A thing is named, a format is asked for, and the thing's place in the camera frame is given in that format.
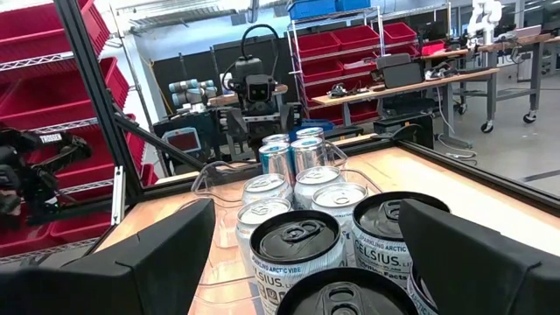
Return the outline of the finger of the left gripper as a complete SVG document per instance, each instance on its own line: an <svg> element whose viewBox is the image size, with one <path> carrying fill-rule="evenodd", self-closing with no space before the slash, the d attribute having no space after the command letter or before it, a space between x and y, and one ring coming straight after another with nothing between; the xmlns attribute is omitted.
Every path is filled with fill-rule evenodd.
<svg viewBox="0 0 560 315"><path fill-rule="evenodd" d="M227 132L239 140L246 137L246 122L239 108L232 108L227 112Z"/></svg>
<svg viewBox="0 0 560 315"><path fill-rule="evenodd" d="M283 104L279 109L281 131L291 131L294 126L294 107L292 104Z"/></svg>

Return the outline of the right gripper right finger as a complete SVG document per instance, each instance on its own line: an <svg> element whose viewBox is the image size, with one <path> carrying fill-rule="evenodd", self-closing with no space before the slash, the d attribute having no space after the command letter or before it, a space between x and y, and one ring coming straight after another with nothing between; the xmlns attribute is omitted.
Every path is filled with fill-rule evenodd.
<svg viewBox="0 0 560 315"><path fill-rule="evenodd" d="M441 314L557 314L559 258L415 199L399 227Z"/></svg>

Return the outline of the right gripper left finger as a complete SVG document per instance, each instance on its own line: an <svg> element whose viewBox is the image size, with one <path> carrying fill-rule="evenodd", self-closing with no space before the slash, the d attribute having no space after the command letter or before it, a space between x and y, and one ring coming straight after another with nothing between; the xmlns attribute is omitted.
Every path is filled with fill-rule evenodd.
<svg viewBox="0 0 560 315"><path fill-rule="evenodd" d="M200 199L99 252L58 269L1 275L3 314L186 314L214 234Z"/></svg>

